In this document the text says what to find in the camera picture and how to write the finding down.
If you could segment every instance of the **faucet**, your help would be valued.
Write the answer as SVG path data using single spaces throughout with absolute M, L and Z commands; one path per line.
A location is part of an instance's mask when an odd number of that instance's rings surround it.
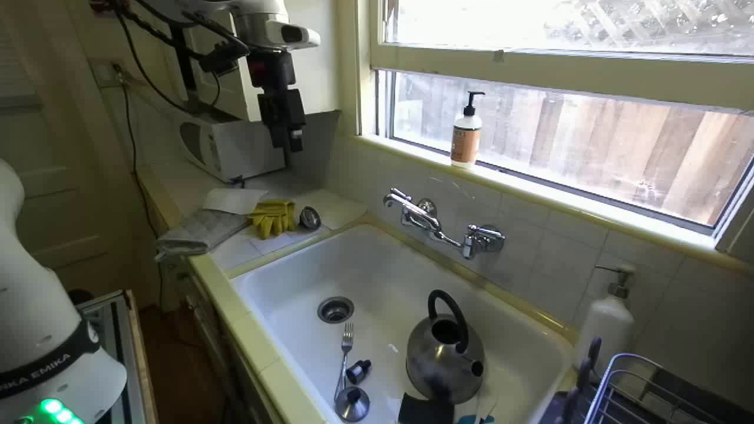
M 433 238 L 447 238 L 445 230 L 443 230 L 443 224 L 440 218 L 437 216 L 437 205 L 424 197 L 419 202 L 416 202 L 409 193 L 399 191 L 399 187 L 391 187 L 381 202 L 386 207 L 391 207 L 393 202 L 399 202 L 404 207 L 404 224 L 413 224 L 427 233 L 431 233 Z
M 473 258 L 477 251 L 499 251 L 504 247 L 504 236 L 499 227 L 496 226 L 477 226 L 477 224 L 469 224 L 469 233 L 466 238 L 460 242 L 456 238 L 450 238 L 445 230 L 443 230 L 443 224 L 440 218 L 437 216 L 438 215 L 438 207 L 424 197 L 419 202 L 413 199 L 413 194 L 399 191 L 399 187 L 391 187 L 384 197 L 381 197 L 384 205 L 393 205 L 399 202 L 404 207 L 404 224 L 406 226 L 417 226 L 422 227 L 424 233 L 430 233 L 431 238 L 437 239 L 443 239 L 452 247 L 460 250 L 460 255 L 464 258 Z

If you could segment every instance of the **soap dispenser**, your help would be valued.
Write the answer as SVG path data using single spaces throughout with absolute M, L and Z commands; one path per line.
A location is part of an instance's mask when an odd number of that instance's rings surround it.
M 628 348 L 630 329 L 634 324 L 634 316 L 628 309 L 630 298 L 630 278 L 634 276 L 634 265 L 604 268 L 617 273 L 617 280 L 608 286 L 608 297 L 591 300 L 584 324 L 579 329 L 579 339 L 576 344 L 576 364 L 586 357 L 594 339 L 601 339 L 601 351 L 594 369 L 599 374 L 607 372 L 610 357 Z
M 457 165 L 471 165 L 478 152 L 478 138 L 482 138 L 482 118 L 473 107 L 473 97 L 483 97 L 486 92 L 469 92 L 466 107 L 456 118 L 452 123 L 452 150 L 450 157 Z

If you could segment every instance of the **window sill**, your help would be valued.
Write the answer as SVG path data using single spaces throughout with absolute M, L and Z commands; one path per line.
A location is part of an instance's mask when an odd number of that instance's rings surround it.
M 597 202 L 590 197 L 579 197 L 579 194 L 572 194 L 565 191 L 541 185 L 541 184 L 533 184 L 533 182 L 525 182 L 525 178 L 518 178 L 511 174 L 503 174 L 496 169 L 460 166 L 460 165 L 452 165 L 447 154 L 424 150 L 417 146 L 409 146 L 409 144 L 399 144 L 399 141 L 389 141 L 389 138 L 380 138 L 380 137 L 357 137 L 357 141 L 360 141 L 363 146 L 372 146 L 372 149 L 381 149 L 389 152 L 410 157 L 410 160 L 419 160 L 424 165 L 431 165 L 431 166 L 447 172 L 447 174 L 456 174 L 460 178 L 478 182 L 478 184 L 486 184 L 486 185 L 493 185 L 493 187 L 499 187 L 499 191 L 506 191 L 506 193 L 536 199 L 536 202 L 544 202 L 549 207 L 556 207 L 556 210 L 564 210 L 570 215 L 579 215 L 579 216 L 599 222 L 608 227 L 617 227 L 617 230 L 645 238 L 650 242 L 672 244 L 672 247 L 689 251 L 694 256 L 701 256 L 701 258 L 709 258 L 709 262 L 716 262 L 723 265 L 749 270 L 748 264 L 735 262 L 735 258 L 716 251 L 715 250 L 716 239 L 711 236 L 703 236 L 703 233 L 696 233 L 696 230 L 689 230 L 689 227 L 681 227 L 675 224 L 664 224 L 664 222 L 658 222 L 658 218 L 650 218 L 650 216 L 643 216 L 636 211 L 628 211 L 628 210 L 604 205 L 604 202 Z

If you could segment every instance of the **kettle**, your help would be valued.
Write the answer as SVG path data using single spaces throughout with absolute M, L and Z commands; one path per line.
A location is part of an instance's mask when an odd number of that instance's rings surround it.
M 452 316 L 437 312 L 438 298 L 447 303 Z M 424 317 L 409 339 L 409 378 L 427 397 L 464 403 L 483 384 L 486 351 L 447 292 L 433 290 L 427 303 L 430 317 Z

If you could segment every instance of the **kitchen sink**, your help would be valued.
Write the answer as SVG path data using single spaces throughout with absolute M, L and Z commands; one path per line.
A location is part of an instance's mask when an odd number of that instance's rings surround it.
M 234 290 L 301 386 L 330 410 L 328 422 L 338 422 L 330 405 L 344 322 L 354 324 L 346 364 L 372 359 L 360 384 L 370 396 L 363 422 L 397 422 L 404 392 L 422 397 L 406 374 L 406 344 L 427 317 L 431 290 L 456 297 L 486 348 L 486 382 L 477 397 L 457 405 L 457 416 L 493 411 L 497 422 L 537 422 L 572 355 L 570 344 L 541 321 L 370 224 L 242 273 Z

